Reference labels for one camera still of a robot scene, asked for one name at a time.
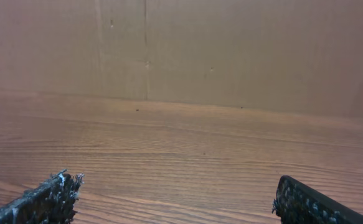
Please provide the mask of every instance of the laminate floor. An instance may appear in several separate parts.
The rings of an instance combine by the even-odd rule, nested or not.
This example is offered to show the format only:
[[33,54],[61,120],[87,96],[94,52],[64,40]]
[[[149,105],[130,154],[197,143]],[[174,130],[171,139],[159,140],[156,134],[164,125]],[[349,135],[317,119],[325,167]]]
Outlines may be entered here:
[[363,119],[0,91],[0,206],[64,168],[75,223],[280,223],[282,175],[363,214]]

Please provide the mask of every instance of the wood grain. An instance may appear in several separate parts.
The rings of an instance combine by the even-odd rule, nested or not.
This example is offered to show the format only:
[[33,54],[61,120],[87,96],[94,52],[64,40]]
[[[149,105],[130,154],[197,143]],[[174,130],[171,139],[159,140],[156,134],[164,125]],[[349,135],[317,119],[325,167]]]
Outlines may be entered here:
[[279,223],[285,174],[363,214],[363,119],[0,91],[0,206],[63,168],[75,223]]

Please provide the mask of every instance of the cardboard wall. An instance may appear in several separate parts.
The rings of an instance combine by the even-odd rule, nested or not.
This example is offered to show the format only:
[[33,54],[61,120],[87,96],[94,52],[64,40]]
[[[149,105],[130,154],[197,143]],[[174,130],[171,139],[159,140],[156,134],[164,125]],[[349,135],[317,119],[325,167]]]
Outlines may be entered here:
[[363,116],[363,2],[0,0],[0,89]]

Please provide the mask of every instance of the wooden floor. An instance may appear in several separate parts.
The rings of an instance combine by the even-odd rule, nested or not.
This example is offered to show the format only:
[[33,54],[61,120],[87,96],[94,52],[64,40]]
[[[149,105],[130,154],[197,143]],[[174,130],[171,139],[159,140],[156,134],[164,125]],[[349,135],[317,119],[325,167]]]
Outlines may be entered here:
[[64,168],[75,223],[279,223],[285,174],[363,214],[363,119],[0,91],[0,206]]

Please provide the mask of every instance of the wooden surface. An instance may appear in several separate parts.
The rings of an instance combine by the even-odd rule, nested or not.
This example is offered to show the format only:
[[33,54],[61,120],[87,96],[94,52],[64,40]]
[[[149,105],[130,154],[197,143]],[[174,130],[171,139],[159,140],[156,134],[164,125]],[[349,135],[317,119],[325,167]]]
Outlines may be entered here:
[[363,117],[363,1],[0,0],[0,90]]
[[0,205],[63,168],[75,223],[279,223],[285,174],[363,214],[363,119],[0,91]]

